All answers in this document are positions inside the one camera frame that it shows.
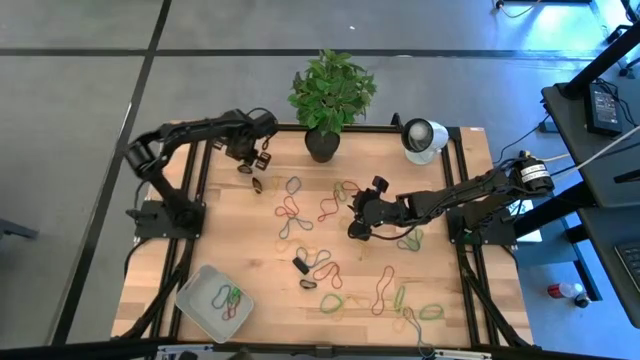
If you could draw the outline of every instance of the gray floor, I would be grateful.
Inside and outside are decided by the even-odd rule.
[[[492,13],[489,0],[410,0],[401,6],[383,0],[184,0],[174,1],[160,47],[592,50],[601,47],[601,21],[609,26],[621,21],[619,3],[598,4],[599,15],[588,6],[554,4],[512,20]],[[81,5],[0,0],[0,47],[146,48],[160,5],[160,0]],[[305,60],[156,58],[133,134],[234,107],[263,106],[280,121],[292,122],[295,113],[285,100],[293,73],[304,69]],[[544,117],[540,89],[570,79],[586,64],[486,58],[355,61],[375,74],[379,87],[367,122],[386,124],[399,112],[406,119],[482,126],[494,159],[502,146]],[[141,63],[137,57],[0,57],[0,216],[41,231],[36,241],[5,237],[0,242],[1,348],[46,342]],[[540,157],[566,152],[557,135],[539,133],[506,155],[520,149]],[[551,168],[568,164],[560,160]],[[109,336],[133,232],[124,210],[136,185],[123,166],[71,341]],[[553,350],[637,357],[628,344],[640,338],[640,330],[627,321],[592,249],[587,246],[585,252],[605,297],[585,310],[541,295],[550,283],[577,278],[571,264],[521,270],[534,339]]]

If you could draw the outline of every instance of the potted plant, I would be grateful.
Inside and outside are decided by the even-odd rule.
[[[309,130],[304,137],[311,157],[317,162],[331,160],[340,145],[345,124],[364,115],[376,92],[373,75],[347,60],[351,55],[320,51],[318,59],[309,60],[304,78],[297,72],[294,93],[288,98],[297,108],[296,117]]]

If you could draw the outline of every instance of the green leaves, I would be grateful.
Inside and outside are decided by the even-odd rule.
[[[318,59],[309,60],[304,78],[297,72],[294,91],[287,100],[297,108],[298,121],[309,128],[339,134],[345,124],[366,114],[371,97],[377,91],[373,75],[350,63],[350,54],[320,51]]]
[[[319,90],[325,91],[329,87],[329,83],[322,79],[316,79],[316,86]]]

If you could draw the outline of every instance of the black floor stripe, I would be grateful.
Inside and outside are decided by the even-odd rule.
[[[418,50],[418,49],[334,49],[353,56],[507,58],[539,60],[592,60],[600,50]],[[159,49],[156,56],[317,56],[318,49]]]
[[[115,188],[116,180],[118,179],[118,172],[120,171],[120,164],[122,163],[123,158],[122,149],[124,149],[129,142],[129,137],[133,130],[133,124],[135,122],[136,115],[138,114],[138,109],[140,108],[140,102],[142,101],[142,95],[144,94],[144,88],[147,84],[147,80],[149,79],[149,73],[151,72],[151,65],[153,64],[154,59],[151,54],[158,47],[160,36],[162,35],[162,30],[164,29],[167,15],[169,14],[171,2],[172,0],[164,0],[162,3],[162,8],[158,15],[158,21],[156,22],[153,36],[149,43],[149,52],[142,63],[142,68],[131,97],[129,111],[127,112],[127,116],[125,117],[122,125],[113,157],[109,162],[106,175],[98,193],[98,198],[90,216],[90,221],[87,224],[87,228],[81,242],[82,250],[80,252],[80,258],[75,266],[72,280],[68,287],[68,291],[66,292],[66,297],[63,295],[63,298],[61,299],[63,301],[63,305],[53,334],[51,342],[52,345],[62,345],[66,343],[69,336],[69,331],[73,324],[73,318],[75,317],[78,303],[82,296],[82,290],[87,280],[89,269],[91,268],[91,262],[98,247],[100,232],[102,231],[109,203],[111,202],[113,189]]]
[[[0,48],[0,56],[69,56],[69,57],[125,57],[145,56],[147,49],[116,48]]]
[[[353,56],[371,57],[418,57],[418,58],[488,58],[524,59],[551,61],[588,61],[598,56],[601,50],[438,50],[438,49],[335,49]],[[0,56],[51,56],[51,57],[199,57],[199,56],[305,56],[318,55],[318,49],[47,49],[47,48],[0,48]]]

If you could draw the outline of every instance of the desk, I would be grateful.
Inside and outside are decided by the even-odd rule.
[[[616,85],[620,90],[620,98],[629,102],[634,119],[639,121],[640,109],[633,103],[633,99],[640,91],[640,81],[620,80],[616,82]],[[587,160],[611,142],[605,136],[586,132],[584,100],[568,100],[560,94],[556,86],[544,88],[542,95],[545,108],[557,125],[571,157],[577,164]],[[621,119],[621,122],[624,132],[631,129],[631,125],[624,119]],[[637,141],[640,141],[640,135],[634,134],[611,150],[620,149]],[[538,206],[518,220],[516,233],[518,235],[527,234],[544,224],[568,215],[580,208],[576,204],[601,207],[640,205],[638,182],[616,184],[613,181],[614,176],[637,169],[640,166],[637,162],[638,158],[640,158],[640,147],[608,156],[606,160],[594,160],[591,164],[580,169],[583,182],[557,196],[568,200],[568,202],[551,199]]]
[[[618,86],[620,98],[627,100],[629,103],[632,117],[636,122],[639,121],[640,105],[634,102],[633,99],[637,97],[637,94],[640,92],[640,81],[619,79],[615,82],[615,85]],[[544,97],[545,108],[557,125],[557,129],[566,143],[571,157],[577,164],[586,161],[611,142],[611,139],[605,136],[591,134],[586,131],[583,99],[568,100],[560,94],[557,86],[544,88],[542,95]],[[631,130],[631,124],[624,118],[620,118],[620,121],[623,132],[626,133]],[[640,136],[634,134],[627,140],[613,147],[611,151],[629,146],[638,141],[640,141]],[[630,209],[620,210],[620,212],[624,214],[636,213],[636,218],[640,215],[640,208],[638,207],[638,205],[640,205],[640,182],[635,181],[616,184],[613,180],[614,176],[638,169],[640,167],[640,163],[638,162],[639,158],[640,147],[635,147],[603,159],[594,160],[592,163],[580,169],[580,174],[584,181],[565,190],[556,198],[552,198],[540,206],[537,206],[534,210],[525,214],[515,224],[516,234],[520,236],[560,217],[578,211],[578,215],[582,221],[585,222],[586,220],[589,223],[589,227],[587,227],[585,223],[584,225],[568,229],[566,231],[566,238],[573,244],[587,238],[591,239],[593,247],[600,257],[621,301],[623,296],[626,297],[625,301],[627,301],[627,303],[625,304],[625,310],[629,318],[632,319],[634,326],[640,323],[640,318],[638,317],[640,314],[638,314],[637,308],[636,310],[629,310],[633,308],[630,302],[635,301],[636,304],[634,306],[637,307],[638,303],[640,303],[640,297],[638,297],[637,294],[629,294],[626,290],[626,282],[630,281],[630,279],[625,279],[616,270],[621,264],[616,263],[617,259],[611,258],[613,246],[625,240],[622,235],[624,231],[615,232],[612,231],[612,229],[627,228],[633,224],[616,216],[611,216],[610,214],[616,213],[616,211],[609,209],[630,207]],[[579,204],[585,204],[585,206],[582,206],[584,209],[581,209]],[[603,216],[603,219],[598,219],[600,214]],[[591,278],[586,264],[582,260],[579,249],[575,249],[578,259],[574,261],[574,264],[585,285],[587,293],[593,300],[601,300],[599,291]]]
[[[491,167],[484,130],[462,128],[461,136],[469,176],[484,173]],[[318,164],[308,155],[303,137],[301,131],[280,131],[271,140],[268,152],[273,158],[269,168],[254,174],[262,181],[264,193],[261,195],[253,191],[250,176],[238,173],[237,162],[222,152],[216,151],[212,155],[204,195],[208,206],[205,227],[195,244],[191,272],[211,264],[254,299],[253,312],[232,341],[415,348],[417,338],[411,326],[406,326],[400,333],[392,329],[396,314],[391,303],[398,287],[407,283],[405,304],[420,309],[429,303],[439,303],[444,308],[443,319],[421,321],[423,339],[437,346],[468,347],[459,270],[444,216],[421,227],[425,236],[419,252],[402,251],[397,249],[395,242],[372,239],[364,245],[364,257],[362,245],[346,236],[345,223],[352,219],[346,206],[341,204],[339,213],[324,222],[317,221],[322,213],[319,202],[331,196],[337,181],[351,180],[364,188],[370,186],[375,175],[381,175],[390,184],[383,198],[390,200],[397,193],[442,189],[445,186],[442,160],[435,159],[429,165],[418,167],[406,159],[398,134],[345,132],[334,159]],[[458,175],[453,144],[449,144],[449,148],[455,177]],[[165,176],[175,187],[179,186],[182,177],[186,153],[185,146],[178,149],[164,169]],[[300,238],[309,246],[331,250],[332,260],[341,268],[344,286],[340,290],[331,288],[327,280],[319,282],[315,290],[301,289],[298,285],[301,274],[291,263],[297,246],[292,245],[284,253],[275,249],[275,240],[285,220],[274,216],[274,208],[282,204],[287,195],[285,182],[292,176],[298,176],[302,181],[302,188],[294,195],[300,216],[312,220],[314,229],[307,232],[294,224],[290,238]],[[197,177],[198,174],[194,174],[192,180],[195,182]],[[281,181],[274,188],[276,177],[281,177]],[[153,191],[150,196],[157,198]],[[377,230],[387,235],[401,231],[387,226]],[[166,249],[166,240],[152,240],[132,257],[113,335],[128,330],[155,296]],[[513,259],[499,247],[485,246],[483,249],[494,302],[519,335],[531,341]],[[370,309],[353,302],[347,303],[340,321],[319,311],[320,301],[328,292],[355,294],[375,302],[376,283],[386,265],[395,267],[396,273],[384,294],[387,301],[382,315],[373,316]],[[172,298],[168,304],[173,307]],[[481,340],[487,343],[482,306],[477,299],[475,309],[478,324],[481,324]],[[166,334],[170,313],[165,310],[161,335]],[[211,342],[186,317],[182,317],[178,338]]]
[[[640,328],[640,292],[614,250],[616,244],[640,238],[640,207],[580,209],[578,216],[629,320]]]

